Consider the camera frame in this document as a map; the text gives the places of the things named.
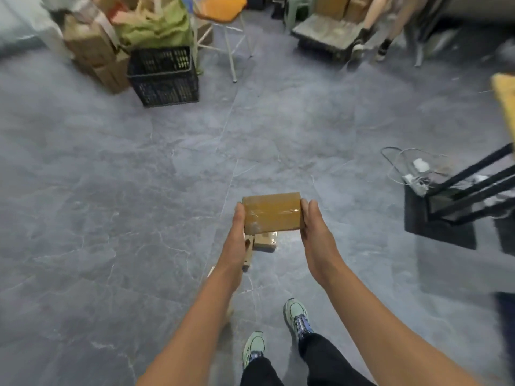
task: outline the gray floor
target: gray floor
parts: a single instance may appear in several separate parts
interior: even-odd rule
[[[409,327],[486,384],[509,384],[490,293],[515,291],[492,220],[478,250],[404,232],[383,146],[450,155],[461,169],[508,141],[495,59],[455,63],[392,49],[353,75],[300,53],[281,23],[246,14],[255,57],[203,55],[201,101],[144,110],[46,50],[0,63],[0,383],[133,384],[215,263],[242,196],[317,199],[345,261]],[[212,384],[237,384],[254,330],[285,384],[303,384],[281,308],[370,372],[309,275],[298,233],[255,254],[234,296]]]

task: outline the stool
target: stool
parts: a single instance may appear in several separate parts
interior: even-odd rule
[[[315,6],[315,0],[286,0],[284,8],[284,23],[287,31],[293,30],[297,18],[299,8],[306,6],[308,9],[307,16],[311,16]]]

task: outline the yellow-green fabric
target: yellow-green fabric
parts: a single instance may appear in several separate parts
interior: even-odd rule
[[[123,49],[128,52],[138,48],[193,44],[190,17],[182,0],[172,0],[156,20],[147,19],[136,25],[118,25],[116,31]]]

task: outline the yellow table top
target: yellow table top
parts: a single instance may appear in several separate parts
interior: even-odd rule
[[[515,142],[515,76],[497,73],[492,76],[492,85],[503,106],[508,130]]]

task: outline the trouser leg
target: trouser leg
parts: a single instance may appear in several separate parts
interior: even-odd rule
[[[308,386],[375,386],[321,335],[311,333],[304,337],[299,342],[299,353],[310,370]]]
[[[283,386],[270,360],[262,356],[252,360],[243,370],[240,386]]]

